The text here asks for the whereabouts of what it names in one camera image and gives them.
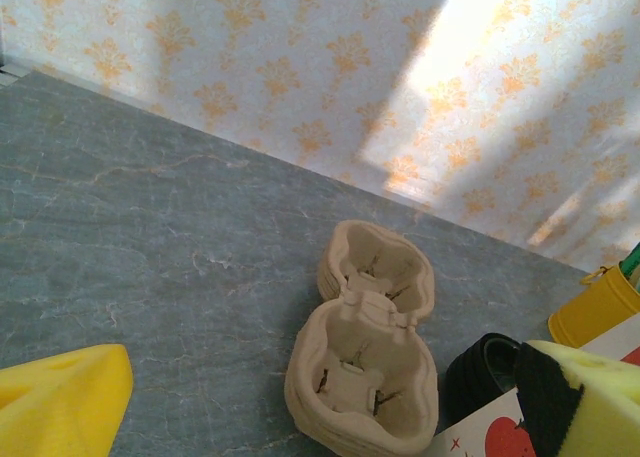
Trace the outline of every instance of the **marble tile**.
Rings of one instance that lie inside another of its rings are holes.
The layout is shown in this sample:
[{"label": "marble tile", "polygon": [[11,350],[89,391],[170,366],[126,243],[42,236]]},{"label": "marble tile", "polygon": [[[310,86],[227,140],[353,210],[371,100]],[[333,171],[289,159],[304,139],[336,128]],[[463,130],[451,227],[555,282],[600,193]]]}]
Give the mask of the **marble tile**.
[{"label": "marble tile", "polygon": [[283,398],[341,220],[421,248],[443,372],[482,334],[548,337],[582,272],[32,73],[0,89],[0,362],[126,345],[114,456],[329,455]]}]

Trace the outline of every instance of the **wall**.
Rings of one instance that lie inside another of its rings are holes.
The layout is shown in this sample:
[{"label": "wall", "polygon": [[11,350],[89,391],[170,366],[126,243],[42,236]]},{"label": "wall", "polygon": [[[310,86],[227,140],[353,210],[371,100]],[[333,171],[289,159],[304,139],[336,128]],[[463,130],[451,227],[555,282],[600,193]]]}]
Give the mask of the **wall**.
[{"label": "wall", "polygon": [[640,240],[640,0],[0,0],[6,59],[591,270]]}]

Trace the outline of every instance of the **yellow container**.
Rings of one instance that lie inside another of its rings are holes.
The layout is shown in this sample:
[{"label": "yellow container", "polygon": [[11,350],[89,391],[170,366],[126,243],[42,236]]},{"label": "yellow container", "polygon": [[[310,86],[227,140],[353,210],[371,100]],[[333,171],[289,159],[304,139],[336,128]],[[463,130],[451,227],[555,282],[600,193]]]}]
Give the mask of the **yellow container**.
[{"label": "yellow container", "polygon": [[640,294],[618,265],[600,267],[580,283],[588,288],[549,317],[551,337],[559,344],[582,347],[640,312]]}]

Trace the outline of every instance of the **orange floral pattern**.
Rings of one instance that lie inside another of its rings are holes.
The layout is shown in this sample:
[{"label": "orange floral pattern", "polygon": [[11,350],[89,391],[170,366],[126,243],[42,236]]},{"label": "orange floral pattern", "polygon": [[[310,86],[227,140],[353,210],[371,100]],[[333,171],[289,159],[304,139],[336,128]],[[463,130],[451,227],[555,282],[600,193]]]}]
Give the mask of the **orange floral pattern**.
[{"label": "orange floral pattern", "polygon": [[584,270],[640,240],[640,0],[0,2],[8,62]]}]

